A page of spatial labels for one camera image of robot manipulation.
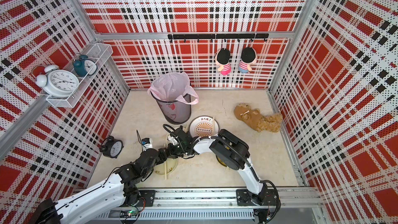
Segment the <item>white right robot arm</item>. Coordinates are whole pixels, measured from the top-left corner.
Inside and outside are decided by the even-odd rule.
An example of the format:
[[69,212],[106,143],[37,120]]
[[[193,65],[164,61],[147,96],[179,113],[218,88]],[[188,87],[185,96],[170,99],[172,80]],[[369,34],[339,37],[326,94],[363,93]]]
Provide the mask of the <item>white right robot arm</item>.
[[226,129],[216,135],[191,137],[183,127],[175,129],[164,124],[169,134],[167,155],[170,158],[191,159],[203,153],[213,153],[228,168],[238,172],[246,185],[248,197],[243,201],[253,205],[264,205],[274,202],[279,204],[276,186],[270,180],[261,180],[252,164],[249,146]]

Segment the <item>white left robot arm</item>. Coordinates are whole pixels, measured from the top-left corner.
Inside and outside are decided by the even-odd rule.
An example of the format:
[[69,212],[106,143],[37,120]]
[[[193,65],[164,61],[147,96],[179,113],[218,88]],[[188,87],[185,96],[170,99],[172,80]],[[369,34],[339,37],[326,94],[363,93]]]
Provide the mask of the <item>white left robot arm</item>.
[[144,202],[137,184],[151,175],[156,165],[170,158],[169,148],[149,148],[139,158],[117,167],[103,181],[68,198],[39,204],[30,224],[85,224],[113,208]]

